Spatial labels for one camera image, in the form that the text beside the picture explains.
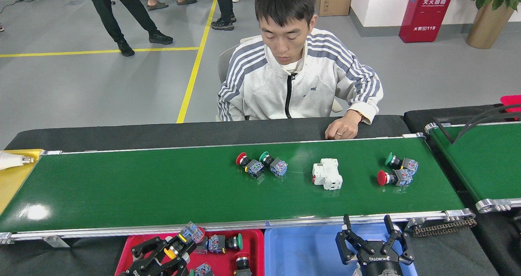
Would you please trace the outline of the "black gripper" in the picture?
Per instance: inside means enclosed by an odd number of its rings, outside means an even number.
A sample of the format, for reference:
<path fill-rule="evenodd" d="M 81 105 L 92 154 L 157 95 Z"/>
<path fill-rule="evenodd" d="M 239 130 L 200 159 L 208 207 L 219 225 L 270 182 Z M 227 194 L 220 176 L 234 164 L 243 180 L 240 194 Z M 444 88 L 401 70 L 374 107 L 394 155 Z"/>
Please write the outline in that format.
<path fill-rule="evenodd" d="M 342 263 L 347 265 L 356 256 L 355 252 L 348 249 L 346 242 L 349 242 L 354 248 L 362 248 L 357 256 L 363 276 L 402 276 L 400 263 L 411 265 L 415 261 L 413 250 L 408 251 L 409 244 L 411 244 L 410 236 L 402 233 L 399 228 L 393 227 L 390 215 L 384 216 L 384 223 L 389 233 L 389 239 L 383 243 L 381 250 L 375 253 L 367 240 L 352 231 L 349 215 L 345 214 L 342 231 L 337 233 L 335 239 Z M 402 247 L 403 252 L 400 256 L 392 250 L 392 245 L 396 240 Z"/>
<path fill-rule="evenodd" d="M 121 276 L 186 276 L 189 254 L 197 243 L 179 237 L 163 240 L 154 237 L 131 249 L 133 263 Z"/>

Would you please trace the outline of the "person's left hand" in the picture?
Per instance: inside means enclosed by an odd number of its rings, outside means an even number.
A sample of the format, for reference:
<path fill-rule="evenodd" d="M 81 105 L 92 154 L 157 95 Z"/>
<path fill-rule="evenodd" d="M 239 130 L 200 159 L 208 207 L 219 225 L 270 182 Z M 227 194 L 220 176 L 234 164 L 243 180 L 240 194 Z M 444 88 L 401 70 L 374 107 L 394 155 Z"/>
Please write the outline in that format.
<path fill-rule="evenodd" d="M 327 127 L 324 137 L 328 140 L 353 139 L 357 136 L 359 123 L 362 120 L 358 111 L 348 110 L 342 118 L 333 121 Z"/>

